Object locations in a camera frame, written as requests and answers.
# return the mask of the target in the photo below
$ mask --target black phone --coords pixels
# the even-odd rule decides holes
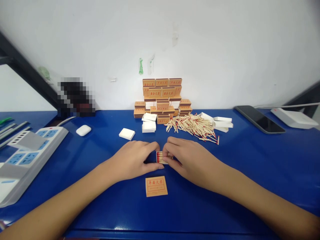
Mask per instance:
[[[234,109],[240,112],[246,119],[266,134],[279,134],[286,132],[286,130],[252,106],[236,106]]]

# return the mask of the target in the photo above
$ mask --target white router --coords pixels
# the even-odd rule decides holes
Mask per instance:
[[[289,127],[310,129],[319,125],[302,112],[286,111],[282,108],[274,108],[271,112]]]
[[[63,127],[23,131],[8,145],[18,150],[0,164],[0,208],[15,204],[68,134]]]

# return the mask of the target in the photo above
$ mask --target stacked matchboxes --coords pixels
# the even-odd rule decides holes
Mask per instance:
[[[192,112],[191,102],[181,99],[182,78],[143,79],[144,102],[135,102],[134,118],[145,113],[157,114],[158,124],[167,124],[170,118]]]

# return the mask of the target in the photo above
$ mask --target power cord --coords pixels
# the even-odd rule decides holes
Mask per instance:
[[[256,106],[254,108],[288,108],[288,107],[305,107],[305,106],[314,106],[314,105],[320,105],[319,103],[307,103],[307,104],[299,104],[299,105],[290,105],[290,106]]]
[[[69,117],[69,118],[63,120],[61,123],[59,123],[59,124],[57,125],[57,127],[60,127],[62,124],[68,122],[69,120],[71,120],[71,119],[73,119],[73,118],[76,118],[76,117]]]

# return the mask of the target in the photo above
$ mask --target white power strip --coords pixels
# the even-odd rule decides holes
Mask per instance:
[[[68,134],[68,130],[63,127],[47,127],[39,129],[36,134],[45,139],[38,150],[18,149],[2,166],[6,167],[10,164],[10,169],[13,165],[17,166],[17,170],[18,168],[21,170],[21,167],[28,170],[23,176],[13,173],[11,178],[8,178],[10,174],[4,176],[0,172],[0,208],[15,204],[19,200]]]

